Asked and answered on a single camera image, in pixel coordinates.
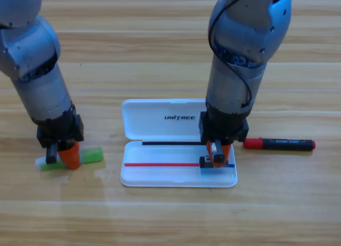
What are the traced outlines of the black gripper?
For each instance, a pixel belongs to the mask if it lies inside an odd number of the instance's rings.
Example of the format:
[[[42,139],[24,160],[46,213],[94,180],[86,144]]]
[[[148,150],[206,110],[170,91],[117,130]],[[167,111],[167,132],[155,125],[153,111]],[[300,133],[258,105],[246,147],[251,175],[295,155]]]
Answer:
[[[37,128],[37,139],[46,148],[46,163],[55,164],[59,155],[61,162],[68,169],[78,169],[80,166],[79,143],[84,140],[84,125],[75,105],[55,119],[36,120],[32,118]],[[57,142],[75,140],[73,146],[67,150],[58,151]]]
[[[231,144],[234,141],[244,142],[247,138],[249,112],[224,113],[209,103],[206,103],[206,108],[199,118],[200,141],[202,144],[208,142],[213,167],[225,167],[229,164]]]

